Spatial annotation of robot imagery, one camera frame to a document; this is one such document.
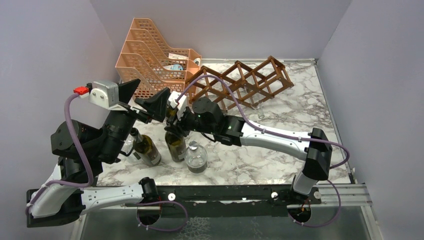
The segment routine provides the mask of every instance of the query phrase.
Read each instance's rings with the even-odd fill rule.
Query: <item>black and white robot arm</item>
[[[72,120],[78,139],[87,155],[94,177],[102,173],[102,163],[119,162],[118,155],[136,120],[149,123],[152,120],[163,122],[165,130],[179,136],[187,136],[190,131],[211,134],[215,141],[224,145],[255,146],[275,150],[305,161],[293,180],[291,190],[305,198],[317,181],[327,180],[330,170],[332,147],[325,143],[301,139],[315,138],[327,140],[321,129],[310,132],[293,132],[246,121],[239,116],[223,114],[218,104],[208,98],[200,98],[188,107],[186,96],[170,92],[168,88],[148,99],[137,98],[135,102],[143,109],[134,108],[128,102],[140,80],[116,84],[95,82],[83,87],[81,97],[89,102],[110,110],[102,128],[96,129]],[[270,134],[280,133],[294,139]],[[46,181],[62,180],[72,183],[86,183],[88,172],[70,138],[67,125],[62,123],[51,136],[52,152],[59,156],[52,175]],[[145,177],[140,182],[121,186],[91,190],[75,186],[53,183],[42,185],[44,192],[35,199],[39,189],[27,192],[27,226],[48,227],[73,222],[92,210],[120,204],[150,203],[158,199],[153,179]]]

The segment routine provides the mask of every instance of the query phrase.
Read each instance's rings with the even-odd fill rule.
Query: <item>clear glass bottle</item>
[[[196,141],[191,141],[185,152],[185,162],[190,172],[199,174],[208,167],[208,153]]]
[[[132,153],[138,160],[142,159],[149,167],[157,166],[161,162],[161,154],[147,135],[141,135],[136,128],[132,128],[129,133],[134,141],[134,152]]]
[[[183,136],[178,137],[172,132],[167,131],[165,133],[165,142],[168,146],[169,152],[171,153],[172,160],[174,162],[184,161],[184,155],[186,154],[186,140]]]

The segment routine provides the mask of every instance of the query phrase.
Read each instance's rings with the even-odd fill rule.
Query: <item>marble tabletop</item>
[[[247,64],[254,68],[259,63]],[[205,66],[224,72],[232,64],[208,63]],[[263,126],[294,132],[310,132],[312,128],[324,130],[328,139],[337,142],[333,123],[323,92],[312,63],[287,63],[286,70],[294,83],[292,88],[279,93],[275,98],[261,104],[264,118],[259,119],[258,111],[242,107],[246,116]],[[270,73],[271,67],[262,74]],[[228,114],[240,115],[236,107]],[[211,142],[198,132],[191,132],[187,144],[195,140],[207,151],[208,168],[201,174],[191,173],[185,162],[174,162],[165,143],[164,123],[134,125],[141,134],[151,137],[162,159],[158,166],[148,167],[143,162],[134,163],[123,155],[119,163],[103,164],[103,173],[98,176],[98,186],[129,185],[144,177],[153,178],[157,185],[259,185],[291,184],[295,174],[302,168],[303,161],[274,150],[254,146],[226,146]],[[342,161],[342,153],[334,148],[331,164]],[[332,169],[329,179],[334,183],[349,183],[346,167]]]

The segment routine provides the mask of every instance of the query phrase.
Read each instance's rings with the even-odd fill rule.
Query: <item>purple cable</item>
[[[230,89],[230,87],[228,87],[228,85],[221,79],[221,78],[219,78],[219,77],[217,77],[217,76],[214,76],[214,75],[201,75],[201,76],[199,76],[198,78],[196,78],[196,79],[194,79],[185,89],[184,89],[184,91],[178,96],[178,98],[176,99],[176,101],[178,102],[182,97],[183,97],[183,95],[185,95],[186,93],[187,93],[187,91],[189,90],[189,88],[191,87],[191,86],[193,86],[197,81],[199,81],[200,79],[203,79],[203,78],[214,78],[214,79],[216,79],[216,80],[218,80],[218,81],[220,81],[224,86],[225,86],[225,88],[228,90],[228,92],[229,92],[229,94],[231,95],[231,97],[232,97],[232,99],[234,100],[234,102],[235,102],[235,105],[237,106],[237,108],[238,108],[238,110],[240,111],[240,114],[241,114],[241,116],[243,117],[243,119],[244,119],[244,121],[249,125],[249,126],[251,126],[252,128],[254,128],[254,129],[256,129],[256,130],[258,130],[258,131],[260,131],[260,132],[264,132],[264,133],[266,133],[266,134],[271,134],[271,135],[274,135],[274,136],[277,136],[277,137],[282,137],[282,138],[286,138],[286,139],[291,139],[291,140],[299,140],[299,138],[298,137],[296,137],[296,136],[290,136],[290,135],[285,135],[285,134],[282,134],[282,133],[278,133],[278,132],[273,132],[273,131],[270,131],[270,130],[264,130],[264,129],[262,129],[262,128],[260,128],[260,127],[258,127],[258,126],[255,126],[255,125],[253,125],[253,123],[251,123],[250,121],[249,121],[249,119],[246,117],[246,115],[245,115],[245,113],[243,112],[243,110],[242,110],[242,107],[240,106],[240,104],[239,104],[239,102],[237,101],[237,99],[236,99],[236,97],[234,96],[234,93],[233,93],[233,91],[231,91],[231,89]],[[323,144],[330,144],[330,145],[334,145],[334,146],[337,146],[337,147],[339,147],[339,148],[341,148],[341,149],[343,149],[345,152],[346,152],[346,158],[343,160],[343,161],[341,161],[341,162],[339,162],[339,163],[337,163],[337,164],[335,164],[335,165],[333,165],[333,166],[331,166],[330,167],[330,169],[334,169],[334,168],[337,168],[337,167],[339,167],[339,166],[341,166],[341,165],[343,165],[343,164],[345,164],[348,160],[349,160],[349,158],[350,158],[350,156],[351,156],[351,154],[350,154],[350,152],[349,152],[349,150],[345,147],[345,146],[343,146],[343,145],[341,145],[340,143],[338,143],[338,142],[333,142],[333,141],[327,141],[327,140],[322,140],[322,139],[316,139],[316,138],[304,138],[304,137],[301,137],[300,138],[300,140],[301,141],[309,141],[309,142],[316,142],[316,143],[323,143]]]
[[[78,139],[77,133],[75,132],[75,128],[74,128],[74,125],[72,124],[72,119],[71,119],[71,111],[70,111],[71,102],[72,100],[78,98],[79,96],[80,95],[78,93],[74,93],[66,99],[65,106],[64,106],[64,113],[65,113],[66,125],[70,133],[70,137],[72,138],[72,141],[75,144],[75,148],[78,151],[78,154],[81,157],[81,161],[84,164],[85,171],[87,172],[88,182],[74,183],[74,182],[63,181],[63,180],[48,181],[44,187],[41,187],[39,189],[39,191],[31,199],[31,201],[29,201],[29,205],[26,206],[26,209],[25,209],[25,213],[27,215],[30,214],[30,206],[34,205],[34,203],[39,199],[41,194],[43,194],[43,192],[47,189],[47,187],[52,184],[61,184],[65,186],[75,187],[75,188],[86,188],[93,184],[94,176],[93,176],[92,168],[90,166],[89,160],[87,159],[86,153],[84,152],[83,146],[81,146],[80,140]]]
[[[145,228],[147,228],[147,229],[153,229],[153,230],[156,230],[156,231],[161,231],[161,232],[175,232],[175,231],[178,231],[178,230],[181,230],[182,228],[184,228],[184,226],[187,224],[187,222],[189,221],[189,213],[187,212],[187,209],[181,204],[181,203],[179,203],[179,202],[176,202],[176,201],[155,201],[155,202],[149,202],[149,203],[138,203],[138,204],[136,204],[137,206],[150,206],[150,205],[155,205],[155,204],[176,204],[176,205],[178,205],[178,206],[180,206],[181,208],[182,208],[182,210],[184,211],[184,213],[185,213],[185,221],[184,221],[184,223],[181,225],[181,226],[179,226],[179,227],[176,227],[176,228],[172,228],[172,229],[162,229],[162,228],[157,228],[157,227],[154,227],[154,226],[147,226],[147,225],[144,225],[141,221],[140,221],[140,219],[139,219],[139,216],[138,215],[136,215],[136,218],[137,218],[137,221],[138,221],[138,223],[139,223],[139,225],[138,226],[143,226],[143,227],[145,227]]]
[[[332,217],[332,219],[330,219],[328,222],[322,223],[322,224],[318,224],[318,225],[308,225],[308,224],[304,224],[302,222],[299,222],[297,220],[295,220],[292,215],[288,214],[288,216],[293,220],[294,223],[301,225],[302,227],[307,227],[307,228],[320,228],[320,227],[324,227],[327,226],[331,223],[333,223],[340,215],[340,211],[342,210],[342,199],[340,198],[340,193],[337,190],[336,185],[334,185],[334,183],[332,183],[330,180],[327,180],[332,187],[335,190],[335,193],[337,194],[337,198],[338,198],[338,208],[337,208],[337,212],[335,213],[335,215]]]

